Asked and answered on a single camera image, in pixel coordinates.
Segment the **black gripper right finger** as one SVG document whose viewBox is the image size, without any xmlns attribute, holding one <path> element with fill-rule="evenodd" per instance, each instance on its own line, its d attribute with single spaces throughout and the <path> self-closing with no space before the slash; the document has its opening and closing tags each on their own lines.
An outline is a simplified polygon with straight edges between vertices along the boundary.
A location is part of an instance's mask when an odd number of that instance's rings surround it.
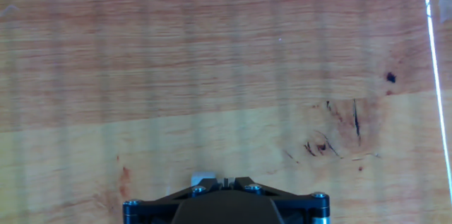
<svg viewBox="0 0 452 224">
<path fill-rule="evenodd" d="M 322 191 L 297 195 L 268 187 L 249 177 L 227 178 L 225 188 L 237 195 L 226 205 L 246 223 L 330 224 L 330 197 Z"/>
</svg>

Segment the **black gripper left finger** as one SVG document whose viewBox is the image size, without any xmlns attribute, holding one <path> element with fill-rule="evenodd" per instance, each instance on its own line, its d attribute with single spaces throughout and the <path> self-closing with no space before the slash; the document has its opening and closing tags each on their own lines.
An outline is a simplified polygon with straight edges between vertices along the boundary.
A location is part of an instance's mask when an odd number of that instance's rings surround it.
<svg viewBox="0 0 452 224">
<path fill-rule="evenodd" d="M 226 179 L 203 178 L 197 184 L 154 201 L 129 199 L 122 204 L 123 224 L 151 223 L 155 216 L 174 215 L 188 199 L 224 189 Z"/>
</svg>

